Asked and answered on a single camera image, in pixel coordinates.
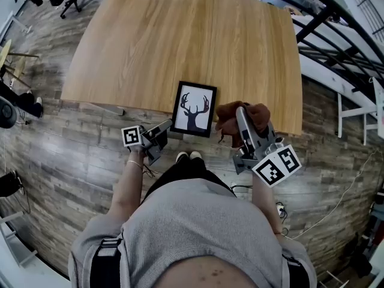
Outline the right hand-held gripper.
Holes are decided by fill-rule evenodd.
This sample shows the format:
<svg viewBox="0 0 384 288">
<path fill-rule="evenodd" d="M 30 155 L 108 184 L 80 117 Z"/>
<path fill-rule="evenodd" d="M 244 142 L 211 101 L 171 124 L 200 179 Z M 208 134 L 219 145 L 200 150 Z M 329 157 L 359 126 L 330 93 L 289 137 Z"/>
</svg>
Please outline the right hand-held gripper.
<svg viewBox="0 0 384 288">
<path fill-rule="evenodd" d="M 293 147 L 286 145 L 284 138 L 276 134 L 271 121 L 260 137 L 244 107 L 236 109 L 236 120 L 243 141 L 239 153 L 233 156 L 237 174 L 252 171 L 272 188 L 302 167 Z"/>
</svg>

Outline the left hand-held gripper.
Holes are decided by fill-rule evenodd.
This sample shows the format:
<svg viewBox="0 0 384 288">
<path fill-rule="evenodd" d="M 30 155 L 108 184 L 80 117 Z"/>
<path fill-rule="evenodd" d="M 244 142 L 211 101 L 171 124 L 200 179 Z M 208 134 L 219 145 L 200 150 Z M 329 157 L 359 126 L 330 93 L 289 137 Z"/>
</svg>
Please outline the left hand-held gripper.
<svg viewBox="0 0 384 288">
<path fill-rule="evenodd" d="M 172 125 L 172 120 L 167 119 L 149 130 L 142 125 L 122 128 L 123 144 L 129 150 L 134 146 L 141 147 L 151 166 L 160 158 L 161 151 L 167 145 L 167 131 Z"/>
</svg>

